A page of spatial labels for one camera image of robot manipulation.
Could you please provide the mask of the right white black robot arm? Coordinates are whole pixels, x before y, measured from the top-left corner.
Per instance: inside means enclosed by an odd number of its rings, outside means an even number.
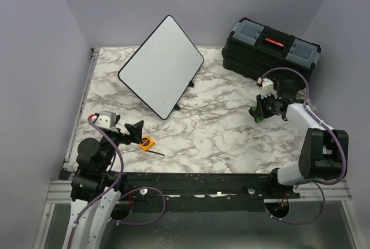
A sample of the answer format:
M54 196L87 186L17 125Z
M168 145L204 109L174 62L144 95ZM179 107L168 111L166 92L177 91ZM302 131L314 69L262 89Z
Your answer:
M255 122L280 116L292 122L304 135L299 158L291 165L277 169L276 177L266 183L267 194L279 198L287 185L309 181L330 185L344 178L347 169L349 136L345 131L328 126L316 116L296 93L281 93L270 79L257 80L261 93L249 113Z

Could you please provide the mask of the green black whiteboard eraser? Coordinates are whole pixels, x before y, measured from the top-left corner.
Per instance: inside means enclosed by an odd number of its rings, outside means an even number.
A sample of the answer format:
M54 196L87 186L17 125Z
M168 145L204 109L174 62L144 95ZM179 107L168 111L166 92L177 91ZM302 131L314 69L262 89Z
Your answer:
M259 123L264 119L263 118L263 110L262 110L261 106L257 106L257 105L252 106L249 109L249 114L254 118L254 121L256 123Z

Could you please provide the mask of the white whiteboard with red writing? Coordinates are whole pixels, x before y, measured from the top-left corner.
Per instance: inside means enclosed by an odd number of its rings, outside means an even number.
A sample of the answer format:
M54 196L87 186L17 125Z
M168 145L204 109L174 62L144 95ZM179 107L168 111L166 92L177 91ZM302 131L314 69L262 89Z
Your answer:
M167 15L119 70L117 77L160 119L178 110L204 57Z

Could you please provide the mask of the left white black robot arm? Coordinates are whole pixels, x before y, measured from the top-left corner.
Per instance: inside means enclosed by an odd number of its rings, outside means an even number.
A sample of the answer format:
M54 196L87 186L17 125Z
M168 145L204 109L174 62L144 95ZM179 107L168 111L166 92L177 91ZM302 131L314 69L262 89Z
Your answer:
M63 248L99 248L117 200L128 193L127 176L122 170L107 170L114 157L123 159L120 144L139 144L144 122L126 124L128 133L116 127L118 116L93 114L88 123L102 139L84 139L77 148L78 168L71 182L71 213Z

